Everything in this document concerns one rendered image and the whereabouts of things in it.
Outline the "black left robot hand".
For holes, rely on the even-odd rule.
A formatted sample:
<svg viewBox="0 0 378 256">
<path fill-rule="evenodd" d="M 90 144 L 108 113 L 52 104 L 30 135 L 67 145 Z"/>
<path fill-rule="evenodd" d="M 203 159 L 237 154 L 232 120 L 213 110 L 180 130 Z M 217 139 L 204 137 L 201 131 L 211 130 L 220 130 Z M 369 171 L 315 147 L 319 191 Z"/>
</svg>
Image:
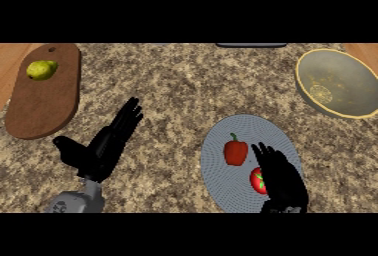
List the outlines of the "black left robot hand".
<svg viewBox="0 0 378 256">
<path fill-rule="evenodd" d="M 101 129 L 87 146 L 67 136 L 58 136 L 53 139 L 61 152 L 61 160 L 79 169 L 79 177 L 98 183 L 108 179 L 142 118 L 139 99 L 132 97 L 111 124 Z"/>
</svg>

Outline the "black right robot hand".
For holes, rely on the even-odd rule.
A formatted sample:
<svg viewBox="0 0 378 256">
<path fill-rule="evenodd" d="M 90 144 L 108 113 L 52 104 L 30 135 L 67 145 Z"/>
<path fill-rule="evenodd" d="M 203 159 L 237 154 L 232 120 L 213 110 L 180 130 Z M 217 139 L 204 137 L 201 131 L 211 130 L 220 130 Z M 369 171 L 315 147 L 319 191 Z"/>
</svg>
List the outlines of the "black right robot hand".
<svg viewBox="0 0 378 256">
<path fill-rule="evenodd" d="M 265 214 L 304 214 L 307 212 L 309 193 L 296 166 L 290 163 L 284 153 L 272 146 L 259 143 L 253 144 L 251 148 L 269 195 L 262 212 Z"/>
</svg>

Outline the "red bell pepper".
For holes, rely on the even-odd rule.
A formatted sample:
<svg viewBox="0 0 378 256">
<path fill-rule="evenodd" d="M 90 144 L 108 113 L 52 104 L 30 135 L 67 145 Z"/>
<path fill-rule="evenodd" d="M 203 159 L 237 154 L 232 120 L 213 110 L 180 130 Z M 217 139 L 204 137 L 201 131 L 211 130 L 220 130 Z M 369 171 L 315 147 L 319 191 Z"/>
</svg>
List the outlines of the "red bell pepper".
<svg viewBox="0 0 378 256">
<path fill-rule="evenodd" d="M 235 133 L 231 134 L 232 140 L 225 144 L 223 155 L 228 165 L 241 166 L 248 156 L 248 145 L 238 140 Z"/>
</svg>

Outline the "grey bowl with yellow rim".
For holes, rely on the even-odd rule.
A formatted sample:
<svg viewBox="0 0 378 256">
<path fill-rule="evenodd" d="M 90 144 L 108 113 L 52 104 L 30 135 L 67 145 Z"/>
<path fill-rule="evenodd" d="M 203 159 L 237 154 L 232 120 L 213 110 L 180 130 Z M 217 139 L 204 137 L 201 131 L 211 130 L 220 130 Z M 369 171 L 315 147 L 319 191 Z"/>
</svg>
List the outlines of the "grey bowl with yellow rim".
<svg viewBox="0 0 378 256">
<path fill-rule="evenodd" d="M 296 64 L 296 86 L 306 103 L 330 117 L 378 116 L 378 75 L 350 54 L 327 48 L 306 52 Z"/>
</svg>

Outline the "red tomato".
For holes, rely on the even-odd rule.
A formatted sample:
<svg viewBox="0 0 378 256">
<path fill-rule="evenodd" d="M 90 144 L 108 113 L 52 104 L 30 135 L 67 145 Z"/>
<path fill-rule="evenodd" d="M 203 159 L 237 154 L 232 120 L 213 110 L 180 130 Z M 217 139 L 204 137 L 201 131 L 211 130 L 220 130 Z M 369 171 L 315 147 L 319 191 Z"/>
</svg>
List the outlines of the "red tomato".
<svg viewBox="0 0 378 256">
<path fill-rule="evenodd" d="M 256 192 L 262 195 L 268 194 L 268 189 L 265 185 L 263 175 L 260 168 L 254 168 L 250 175 L 250 183 Z"/>
</svg>

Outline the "brown wooden cutting board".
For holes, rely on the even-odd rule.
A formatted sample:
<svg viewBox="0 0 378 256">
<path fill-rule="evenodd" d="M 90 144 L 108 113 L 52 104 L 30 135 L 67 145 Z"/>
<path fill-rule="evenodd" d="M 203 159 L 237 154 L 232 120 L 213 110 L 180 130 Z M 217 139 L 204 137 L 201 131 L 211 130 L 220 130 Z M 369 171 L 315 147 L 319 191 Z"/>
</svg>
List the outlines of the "brown wooden cutting board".
<svg viewBox="0 0 378 256">
<path fill-rule="evenodd" d="M 27 67 L 39 60 L 58 62 L 45 81 L 27 77 Z M 25 140 L 59 131 L 71 121 L 80 102 L 82 53 L 74 43 L 40 46 L 22 60 L 5 117 L 8 133 Z"/>
</svg>

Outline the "dark grey flat appliance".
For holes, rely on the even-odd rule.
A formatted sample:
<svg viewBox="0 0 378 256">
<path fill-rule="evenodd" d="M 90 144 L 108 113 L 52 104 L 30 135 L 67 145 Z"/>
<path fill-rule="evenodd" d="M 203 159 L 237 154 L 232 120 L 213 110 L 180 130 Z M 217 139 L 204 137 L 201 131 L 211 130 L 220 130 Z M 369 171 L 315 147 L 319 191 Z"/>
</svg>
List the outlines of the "dark grey flat appliance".
<svg viewBox="0 0 378 256">
<path fill-rule="evenodd" d="M 216 43 L 223 48 L 281 48 L 288 43 Z"/>
</svg>

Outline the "grey round placemat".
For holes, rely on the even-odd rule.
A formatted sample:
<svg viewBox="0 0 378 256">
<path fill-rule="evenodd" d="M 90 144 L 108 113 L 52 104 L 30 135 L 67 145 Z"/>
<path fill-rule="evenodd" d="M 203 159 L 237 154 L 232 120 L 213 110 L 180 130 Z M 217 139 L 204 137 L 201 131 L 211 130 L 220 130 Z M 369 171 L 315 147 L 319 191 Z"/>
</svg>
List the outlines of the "grey round placemat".
<svg viewBox="0 0 378 256">
<path fill-rule="evenodd" d="M 201 172 L 210 195 L 228 213 L 259 213 L 269 196 L 251 185 L 251 172 L 259 167 L 253 149 L 241 166 L 226 163 L 225 145 L 237 139 L 247 146 L 265 143 L 279 150 L 302 173 L 302 161 L 294 144 L 279 127 L 265 118 L 239 114 L 223 118 L 213 126 L 201 148 Z"/>
</svg>

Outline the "yellow-green pear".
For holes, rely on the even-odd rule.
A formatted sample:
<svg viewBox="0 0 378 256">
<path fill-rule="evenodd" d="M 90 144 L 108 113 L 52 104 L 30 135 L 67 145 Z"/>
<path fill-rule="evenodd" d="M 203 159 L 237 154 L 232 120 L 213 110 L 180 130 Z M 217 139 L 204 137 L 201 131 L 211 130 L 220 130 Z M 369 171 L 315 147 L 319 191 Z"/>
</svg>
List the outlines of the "yellow-green pear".
<svg viewBox="0 0 378 256">
<path fill-rule="evenodd" d="M 34 61 L 27 67 L 27 76 L 34 81 L 48 80 L 58 69 L 58 62 L 52 60 Z"/>
</svg>

